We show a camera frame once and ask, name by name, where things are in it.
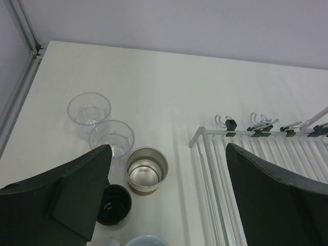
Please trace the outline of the cream steel cup brown band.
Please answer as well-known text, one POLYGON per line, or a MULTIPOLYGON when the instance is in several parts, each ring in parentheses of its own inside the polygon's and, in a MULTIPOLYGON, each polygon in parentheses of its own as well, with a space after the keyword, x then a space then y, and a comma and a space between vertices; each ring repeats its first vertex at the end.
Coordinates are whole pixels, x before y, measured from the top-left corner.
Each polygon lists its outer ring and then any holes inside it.
POLYGON ((169 172, 166 157, 152 147, 141 147, 128 156, 125 172, 130 189, 137 195, 154 193, 169 172))

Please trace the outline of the dark blue ceramic mug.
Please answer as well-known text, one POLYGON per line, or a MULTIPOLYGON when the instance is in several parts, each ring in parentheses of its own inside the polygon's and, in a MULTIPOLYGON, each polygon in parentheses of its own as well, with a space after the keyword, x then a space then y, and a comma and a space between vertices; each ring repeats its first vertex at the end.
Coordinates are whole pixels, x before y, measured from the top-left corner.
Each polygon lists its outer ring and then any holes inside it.
POLYGON ((105 186, 97 222, 110 227, 123 225, 129 218, 132 198, 126 188, 118 184, 105 186))

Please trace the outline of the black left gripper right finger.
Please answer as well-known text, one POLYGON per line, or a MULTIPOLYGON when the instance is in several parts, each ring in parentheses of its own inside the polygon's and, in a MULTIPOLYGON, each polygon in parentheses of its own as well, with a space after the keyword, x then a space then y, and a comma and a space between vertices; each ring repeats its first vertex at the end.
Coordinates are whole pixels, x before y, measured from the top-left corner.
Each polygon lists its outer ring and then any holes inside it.
POLYGON ((327 245, 327 184, 234 143, 225 155, 248 245, 327 245))

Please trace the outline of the light blue ceramic mug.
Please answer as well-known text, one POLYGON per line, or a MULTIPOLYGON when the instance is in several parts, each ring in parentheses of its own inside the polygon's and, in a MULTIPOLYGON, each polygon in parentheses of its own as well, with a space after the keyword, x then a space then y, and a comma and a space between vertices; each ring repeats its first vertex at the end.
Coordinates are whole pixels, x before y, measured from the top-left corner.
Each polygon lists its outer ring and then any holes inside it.
POLYGON ((168 242, 166 242, 161 237, 155 236, 155 235, 140 235, 137 237, 132 238, 125 244, 121 244, 116 239, 110 237, 107 244, 108 246, 170 246, 168 242))

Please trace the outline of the clear plastic tumbler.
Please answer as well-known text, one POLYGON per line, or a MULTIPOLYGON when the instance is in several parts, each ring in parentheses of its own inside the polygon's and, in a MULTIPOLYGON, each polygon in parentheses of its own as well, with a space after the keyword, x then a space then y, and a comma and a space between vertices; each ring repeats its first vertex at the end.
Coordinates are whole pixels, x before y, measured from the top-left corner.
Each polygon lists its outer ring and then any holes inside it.
POLYGON ((105 120, 98 123, 91 130, 88 138, 90 149, 101 145, 110 145, 112 149, 110 173, 124 168, 134 143, 135 134, 132 128, 120 120, 105 120))
POLYGON ((111 103, 105 96, 96 92, 86 92, 71 99, 67 106, 67 114, 78 133, 87 140, 91 130, 109 118, 111 109, 111 103))

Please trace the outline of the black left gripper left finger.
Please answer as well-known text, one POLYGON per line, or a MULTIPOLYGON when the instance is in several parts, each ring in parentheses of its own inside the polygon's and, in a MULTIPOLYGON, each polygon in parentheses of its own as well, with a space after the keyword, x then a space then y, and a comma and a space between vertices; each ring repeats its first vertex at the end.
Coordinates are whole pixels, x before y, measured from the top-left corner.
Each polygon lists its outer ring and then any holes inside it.
POLYGON ((102 145, 1 189, 1 245, 86 245, 92 240, 112 149, 102 145))

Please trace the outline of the silver flat dish rack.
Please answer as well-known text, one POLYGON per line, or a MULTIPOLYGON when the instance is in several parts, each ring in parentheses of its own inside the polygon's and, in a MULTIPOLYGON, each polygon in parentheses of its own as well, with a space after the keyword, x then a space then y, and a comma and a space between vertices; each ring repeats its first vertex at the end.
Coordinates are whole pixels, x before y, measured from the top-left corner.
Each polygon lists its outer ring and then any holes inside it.
POLYGON ((250 114, 247 129, 236 119, 216 115, 216 130, 197 129, 197 148, 209 214, 206 236, 213 245, 248 245, 239 216, 226 147, 236 144, 257 157, 306 178, 327 184, 327 109, 306 121, 281 125, 279 119, 250 114))

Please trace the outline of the aluminium frame post left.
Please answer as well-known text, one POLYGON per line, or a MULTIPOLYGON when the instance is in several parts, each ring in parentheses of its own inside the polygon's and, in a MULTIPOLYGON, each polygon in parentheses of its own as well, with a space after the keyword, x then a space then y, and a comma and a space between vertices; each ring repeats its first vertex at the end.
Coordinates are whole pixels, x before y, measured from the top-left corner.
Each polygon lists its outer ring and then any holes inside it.
POLYGON ((1 1, 1 153, 39 68, 43 50, 22 1, 1 1))

